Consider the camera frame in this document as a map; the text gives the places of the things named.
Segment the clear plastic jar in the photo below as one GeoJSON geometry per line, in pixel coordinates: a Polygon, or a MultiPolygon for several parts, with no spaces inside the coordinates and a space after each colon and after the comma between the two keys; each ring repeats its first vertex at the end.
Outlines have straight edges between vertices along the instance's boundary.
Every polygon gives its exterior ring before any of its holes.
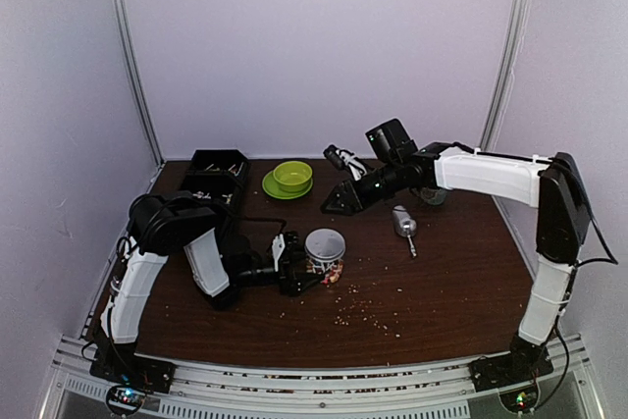
{"type": "Polygon", "coordinates": [[[344,263],[342,259],[335,261],[317,261],[309,258],[306,262],[306,272],[320,278],[322,285],[335,284],[341,277],[344,263]]]}

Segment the silver jar lid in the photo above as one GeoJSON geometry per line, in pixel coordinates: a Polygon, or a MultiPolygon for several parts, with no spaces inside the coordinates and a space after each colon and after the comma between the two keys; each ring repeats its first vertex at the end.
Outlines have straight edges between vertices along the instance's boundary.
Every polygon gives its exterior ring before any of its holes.
{"type": "Polygon", "coordinates": [[[321,228],[311,232],[305,239],[304,247],[309,256],[320,262],[334,262],[341,259],[346,250],[344,237],[332,229],[321,228]]]}

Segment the green bowl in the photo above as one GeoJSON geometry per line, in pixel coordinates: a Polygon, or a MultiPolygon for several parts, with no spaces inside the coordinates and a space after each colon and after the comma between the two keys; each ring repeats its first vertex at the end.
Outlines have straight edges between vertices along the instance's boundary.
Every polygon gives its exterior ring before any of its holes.
{"type": "Polygon", "coordinates": [[[272,171],[274,178],[286,190],[297,190],[313,178],[312,168],[302,161],[285,161],[272,171]]]}

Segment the silver metal scoop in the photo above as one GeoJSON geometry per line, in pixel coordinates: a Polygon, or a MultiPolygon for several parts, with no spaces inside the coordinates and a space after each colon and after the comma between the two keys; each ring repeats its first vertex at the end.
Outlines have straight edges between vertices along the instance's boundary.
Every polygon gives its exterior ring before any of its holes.
{"type": "Polygon", "coordinates": [[[418,253],[416,245],[414,243],[414,237],[416,236],[417,232],[417,223],[410,216],[404,206],[394,206],[394,208],[392,209],[392,224],[395,233],[408,242],[411,257],[416,258],[418,256],[418,253]]]}

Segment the green saucer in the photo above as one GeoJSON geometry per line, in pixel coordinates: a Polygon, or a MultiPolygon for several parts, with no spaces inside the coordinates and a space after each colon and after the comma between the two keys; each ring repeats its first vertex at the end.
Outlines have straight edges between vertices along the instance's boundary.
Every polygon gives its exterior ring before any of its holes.
{"type": "Polygon", "coordinates": [[[286,190],[276,181],[272,172],[267,173],[262,180],[263,191],[272,198],[279,200],[293,200],[307,194],[313,187],[314,181],[310,179],[306,184],[299,185],[297,190],[286,190]]]}

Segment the black three-compartment candy tray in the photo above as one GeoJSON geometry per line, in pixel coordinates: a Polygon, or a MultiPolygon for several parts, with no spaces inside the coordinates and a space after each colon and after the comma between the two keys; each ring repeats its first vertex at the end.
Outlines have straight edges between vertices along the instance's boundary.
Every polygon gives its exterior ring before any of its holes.
{"type": "Polygon", "coordinates": [[[244,194],[249,160],[237,149],[198,149],[179,187],[220,216],[221,225],[234,222],[233,215],[244,194]]]}

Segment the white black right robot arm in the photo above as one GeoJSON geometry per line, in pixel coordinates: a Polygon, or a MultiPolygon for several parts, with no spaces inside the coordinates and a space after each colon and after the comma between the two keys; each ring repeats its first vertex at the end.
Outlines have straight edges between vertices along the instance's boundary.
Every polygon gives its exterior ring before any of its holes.
{"type": "Polygon", "coordinates": [[[515,335],[523,344],[502,363],[509,380],[525,380],[541,364],[536,346],[549,339],[569,302],[581,248],[593,223],[575,159],[564,152],[550,157],[498,154],[458,141],[418,146],[397,118],[366,131],[365,137],[377,166],[334,144],[324,149],[324,158],[349,177],[330,190],[321,205],[323,213],[357,215],[406,190],[476,194],[492,203],[508,200],[535,211],[538,269],[515,335]]]}

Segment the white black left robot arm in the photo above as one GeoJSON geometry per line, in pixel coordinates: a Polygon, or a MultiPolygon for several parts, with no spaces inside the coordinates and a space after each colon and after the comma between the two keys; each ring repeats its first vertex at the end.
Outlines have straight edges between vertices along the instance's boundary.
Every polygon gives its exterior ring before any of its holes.
{"type": "Polygon", "coordinates": [[[139,359],[120,345],[136,342],[146,302],[171,256],[185,255],[196,286],[217,310],[235,304],[242,288],[277,285],[281,294],[299,296],[325,280],[323,271],[309,268],[304,245],[298,233],[286,230],[286,220],[276,221],[281,229],[260,254],[233,231],[236,222],[248,219],[188,191],[143,194],[131,204],[121,254],[125,267],[112,280],[101,315],[101,331],[114,345],[101,362],[119,383],[140,376],[139,359]]]}

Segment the coral pattern ceramic mug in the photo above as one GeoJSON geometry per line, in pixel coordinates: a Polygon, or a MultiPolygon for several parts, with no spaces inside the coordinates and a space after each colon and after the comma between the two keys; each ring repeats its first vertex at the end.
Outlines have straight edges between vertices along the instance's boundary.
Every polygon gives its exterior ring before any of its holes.
{"type": "Polygon", "coordinates": [[[447,190],[442,188],[422,187],[419,196],[424,203],[430,206],[441,206],[445,203],[447,190]]]}

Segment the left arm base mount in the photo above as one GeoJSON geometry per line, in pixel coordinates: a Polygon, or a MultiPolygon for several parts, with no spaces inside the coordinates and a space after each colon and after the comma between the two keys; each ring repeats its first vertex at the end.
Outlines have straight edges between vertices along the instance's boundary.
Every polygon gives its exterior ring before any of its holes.
{"type": "Polygon", "coordinates": [[[89,373],[110,383],[104,402],[117,417],[137,413],[151,394],[168,393],[176,366],[164,360],[135,354],[135,344],[116,344],[106,336],[97,336],[96,351],[89,373]]]}

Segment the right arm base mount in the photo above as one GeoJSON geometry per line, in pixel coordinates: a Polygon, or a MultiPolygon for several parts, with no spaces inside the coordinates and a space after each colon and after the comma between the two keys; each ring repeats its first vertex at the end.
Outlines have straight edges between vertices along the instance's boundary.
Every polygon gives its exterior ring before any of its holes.
{"type": "Polygon", "coordinates": [[[515,336],[509,351],[482,356],[469,364],[475,391],[499,390],[501,405],[509,412],[532,413],[541,403],[539,379],[553,372],[547,348],[515,336]]]}

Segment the front aluminium rail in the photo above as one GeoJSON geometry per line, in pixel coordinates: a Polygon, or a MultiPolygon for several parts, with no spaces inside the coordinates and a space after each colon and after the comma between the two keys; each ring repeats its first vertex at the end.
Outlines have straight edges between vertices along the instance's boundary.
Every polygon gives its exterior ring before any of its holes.
{"type": "MultiPolygon", "coordinates": [[[[130,418],[608,418],[590,365],[578,358],[582,349],[571,354],[564,383],[544,406],[529,414],[508,410],[506,399],[534,386],[547,400],[564,365],[553,350],[553,373],[483,392],[473,384],[471,358],[304,371],[173,361],[170,391],[147,395],[130,418]]],[[[80,355],[59,357],[35,418],[120,418],[105,403],[112,383],[90,376],[80,355]]]]}

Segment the right aluminium frame post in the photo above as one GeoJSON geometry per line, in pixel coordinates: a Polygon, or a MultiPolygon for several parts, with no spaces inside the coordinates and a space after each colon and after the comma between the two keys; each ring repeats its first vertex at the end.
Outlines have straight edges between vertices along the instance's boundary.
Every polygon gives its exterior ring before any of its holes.
{"type": "Polygon", "coordinates": [[[514,84],[514,67],[527,22],[530,0],[511,0],[506,38],[497,70],[497,78],[480,139],[482,150],[493,150],[503,122],[514,84]]]}

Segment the aluminium frame post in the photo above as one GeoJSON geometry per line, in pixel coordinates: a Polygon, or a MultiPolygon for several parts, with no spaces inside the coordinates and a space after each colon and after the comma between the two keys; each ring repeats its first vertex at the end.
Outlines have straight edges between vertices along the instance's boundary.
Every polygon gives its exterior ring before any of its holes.
{"type": "Polygon", "coordinates": [[[140,71],[132,43],[131,25],[129,22],[126,0],[111,1],[117,23],[118,35],[120,37],[133,103],[139,116],[140,126],[151,152],[152,159],[157,167],[161,167],[164,165],[165,159],[163,157],[157,133],[146,102],[140,71]]]}
{"type": "Polygon", "coordinates": [[[493,150],[503,122],[514,84],[514,67],[527,22],[530,0],[511,0],[506,38],[497,70],[497,78],[480,139],[482,150],[493,150]]]}

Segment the left aluminium frame post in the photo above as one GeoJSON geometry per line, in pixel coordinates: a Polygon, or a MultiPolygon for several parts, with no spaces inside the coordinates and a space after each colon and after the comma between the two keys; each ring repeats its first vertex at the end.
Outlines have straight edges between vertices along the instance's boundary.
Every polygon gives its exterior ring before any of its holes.
{"type": "Polygon", "coordinates": [[[120,37],[133,103],[139,116],[140,126],[151,152],[152,159],[157,167],[161,167],[164,165],[165,159],[163,157],[157,133],[146,102],[140,71],[132,43],[131,25],[129,22],[126,0],[111,1],[117,23],[118,35],[120,37]]]}

